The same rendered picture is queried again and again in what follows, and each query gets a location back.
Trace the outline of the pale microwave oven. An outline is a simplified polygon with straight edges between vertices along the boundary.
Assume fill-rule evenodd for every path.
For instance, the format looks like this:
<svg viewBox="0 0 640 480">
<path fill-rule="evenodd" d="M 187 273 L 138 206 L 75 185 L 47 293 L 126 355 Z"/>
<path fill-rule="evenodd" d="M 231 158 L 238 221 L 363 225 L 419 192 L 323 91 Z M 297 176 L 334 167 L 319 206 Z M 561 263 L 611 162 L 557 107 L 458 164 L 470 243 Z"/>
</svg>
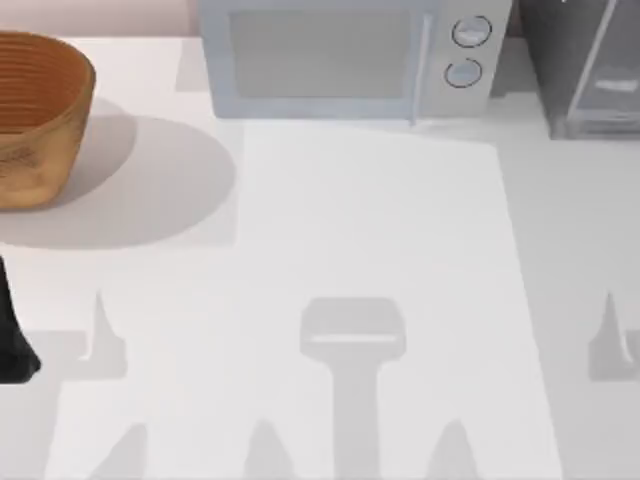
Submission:
<svg viewBox="0 0 640 480">
<path fill-rule="evenodd" d="M 419 121 L 481 113 L 513 0 L 197 0 L 214 112 L 231 119 L 409 121 L 422 18 L 431 38 Z M 484 16 L 492 34 L 461 48 L 455 23 Z M 482 79 L 456 89 L 445 68 L 465 58 Z"/>
</svg>

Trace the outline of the microwave knob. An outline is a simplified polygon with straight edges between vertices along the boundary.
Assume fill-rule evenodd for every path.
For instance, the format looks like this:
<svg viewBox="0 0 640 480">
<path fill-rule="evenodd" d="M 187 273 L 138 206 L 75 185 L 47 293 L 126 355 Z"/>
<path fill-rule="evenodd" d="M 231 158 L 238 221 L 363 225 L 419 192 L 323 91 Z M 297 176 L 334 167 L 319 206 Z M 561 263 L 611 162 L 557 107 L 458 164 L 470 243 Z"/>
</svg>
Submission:
<svg viewBox="0 0 640 480">
<path fill-rule="evenodd" d="M 471 58 L 450 63 L 443 74 L 446 83 L 456 89 L 470 88 L 477 84 L 482 79 L 482 76 L 482 65 Z"/>
<path fill-rule="evenodd" d="M 492 34 L 492 24 L 484 16 L 476 15 L 458 20 L 452 28 L 452 40 L 461 48 L 483 45 Z"/>
</svg>

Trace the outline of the brown woven basket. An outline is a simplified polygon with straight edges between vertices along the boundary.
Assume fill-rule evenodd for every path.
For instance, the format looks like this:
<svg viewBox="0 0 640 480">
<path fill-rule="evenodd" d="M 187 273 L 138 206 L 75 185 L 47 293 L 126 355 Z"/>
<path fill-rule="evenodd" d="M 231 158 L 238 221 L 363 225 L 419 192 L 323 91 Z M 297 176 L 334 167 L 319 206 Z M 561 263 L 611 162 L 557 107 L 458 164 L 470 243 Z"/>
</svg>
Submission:
<svg viewBox="0 0 640 480">
<path fill-rule="evenodd" d="M 61 193 L 95 86 L 95 67 L 76 47 L 0 30 L 0 210 L 40 207 Z"/>
</svg>

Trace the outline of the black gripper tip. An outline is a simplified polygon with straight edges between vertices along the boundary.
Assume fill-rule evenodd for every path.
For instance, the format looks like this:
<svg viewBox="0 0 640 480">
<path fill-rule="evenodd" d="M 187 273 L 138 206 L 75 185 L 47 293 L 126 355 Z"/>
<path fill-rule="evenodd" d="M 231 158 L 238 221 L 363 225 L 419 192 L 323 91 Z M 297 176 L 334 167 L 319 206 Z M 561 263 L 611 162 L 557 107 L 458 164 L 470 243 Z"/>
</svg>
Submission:
<svg viewBox="0 0 640 480">
<path fill-rule="evenodd" d="M 17 320 L 5 262 L 0 256 L 0 385 L 25 384 L 41 366 Z"/>
</svg>

